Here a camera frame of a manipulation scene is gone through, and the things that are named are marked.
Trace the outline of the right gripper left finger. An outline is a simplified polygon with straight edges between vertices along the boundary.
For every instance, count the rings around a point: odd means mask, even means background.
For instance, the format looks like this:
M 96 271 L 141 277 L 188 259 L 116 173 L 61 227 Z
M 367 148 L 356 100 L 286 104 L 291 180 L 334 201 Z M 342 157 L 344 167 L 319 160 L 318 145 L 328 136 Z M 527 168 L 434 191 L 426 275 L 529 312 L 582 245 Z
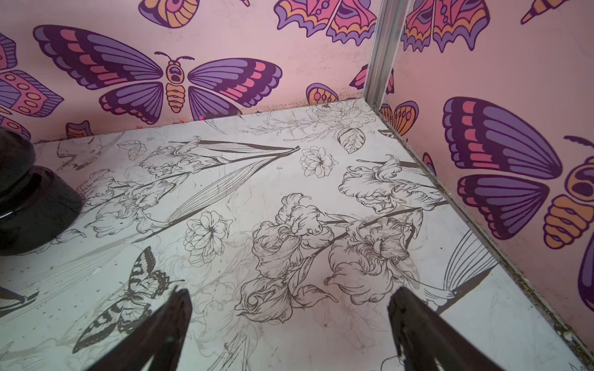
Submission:
M 176 370 L 193 311 L 187 289 L 168 301 L 90 370 Z

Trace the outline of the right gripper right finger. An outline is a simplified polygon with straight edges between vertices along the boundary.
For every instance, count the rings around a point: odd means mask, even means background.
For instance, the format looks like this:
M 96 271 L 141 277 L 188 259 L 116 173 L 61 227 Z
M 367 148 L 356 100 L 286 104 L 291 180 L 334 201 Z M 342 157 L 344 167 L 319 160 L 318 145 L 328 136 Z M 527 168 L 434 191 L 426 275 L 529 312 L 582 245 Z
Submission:
M 499 370 L 407 288 L 391 296 L 388 317 L 406 370 Z

